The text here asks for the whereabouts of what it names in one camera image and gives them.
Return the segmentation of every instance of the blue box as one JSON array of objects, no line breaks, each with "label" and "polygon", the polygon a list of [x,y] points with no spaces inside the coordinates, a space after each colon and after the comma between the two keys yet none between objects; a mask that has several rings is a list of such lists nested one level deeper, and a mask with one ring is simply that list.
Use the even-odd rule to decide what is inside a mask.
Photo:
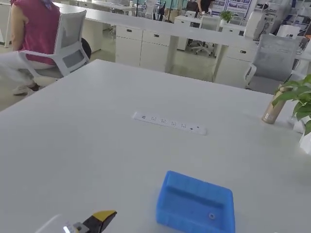
[{"label": "blue box", "polygon": [[156,205],[156,221],[186,233],[235,233],[232,192],[168,171]]}]

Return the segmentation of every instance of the gold water bottle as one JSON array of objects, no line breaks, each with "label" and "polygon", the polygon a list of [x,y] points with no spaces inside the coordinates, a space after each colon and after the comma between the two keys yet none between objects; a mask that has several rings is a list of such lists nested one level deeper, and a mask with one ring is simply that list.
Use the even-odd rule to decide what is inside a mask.
[{"label": "gold water bottle", "polygon": [[272,105],[272,102],[281,94],[283,94],[284,92],[290,91],[292,88],[291,87],[282,87],[282,85],[280,85],[278,87],[278,91],[276,92],[276,94],[273,96],[273,99],[271,100],[271,102],[269,103],[269,106],[266,110],[266,112],[264,113],[262,120],[268,124],[274,124],[274,122],[276,121],[276,118],[278,117],[278,115],[280,114],[282,108],[284,107],[284,104],[286,103],[285,100],[280,100],[279,102],[277,102],[277,104],[275,106]]}]

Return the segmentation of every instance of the white pants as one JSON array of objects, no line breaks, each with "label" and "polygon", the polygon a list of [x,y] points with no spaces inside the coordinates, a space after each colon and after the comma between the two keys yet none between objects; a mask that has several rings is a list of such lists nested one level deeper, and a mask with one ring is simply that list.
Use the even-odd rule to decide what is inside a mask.
[{"label": "white pants", "polygon": [[[31,61],[34,69],[48,69],[54,67],[45,63]],[[33,76],[25,72],[25,63],[18,55],[18,51],[0,54],[0,76],[10,78],[24,85],[33,84]]]}]

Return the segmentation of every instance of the woman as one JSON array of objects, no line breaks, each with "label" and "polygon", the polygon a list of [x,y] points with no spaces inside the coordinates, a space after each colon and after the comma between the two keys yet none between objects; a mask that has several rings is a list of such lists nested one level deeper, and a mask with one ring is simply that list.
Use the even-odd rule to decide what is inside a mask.
[{"label": "woman", "polygon": [[215,0],[198,0],[198,12],[200,15],[211,12],[213,1]]},{"label": "woman", "polygon": [[[13,90],[14,95],[37,91],[40,86],[33,81],[18,51],[29,50],[53,54],[56,41],[59,8],[51,0],[12,0],[11,33],[13,52],[0,54],[0,76],[22,82]],[[34,69],[54,66],[52,59],[27,55]]]}]

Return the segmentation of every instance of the power strip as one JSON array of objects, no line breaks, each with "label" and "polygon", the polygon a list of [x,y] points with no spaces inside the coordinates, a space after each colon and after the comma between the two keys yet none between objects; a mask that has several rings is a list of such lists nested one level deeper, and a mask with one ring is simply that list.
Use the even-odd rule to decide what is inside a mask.
[{"label": "power strip", "polygon": [[135,112],[135,114],[133,115],[133,118],[135,120],[140,120],[140,121],[144,121],[144,122],[148,122],[148,123],[152,123],[156,125],[162,125],[162,126],[166,126],[166,127],[170,127],[174,129],[180,129],[180,130],[184,130],[184,131],[188,131],[192,133],[198,133],[201,135],[207,134],[207,129],[204,126],[193,124],[193,123],[182,123],[182,122],[178,122],[175,120],[169,120],[167,118],[160,117],[155,114],[144,114],[140,112]]}]

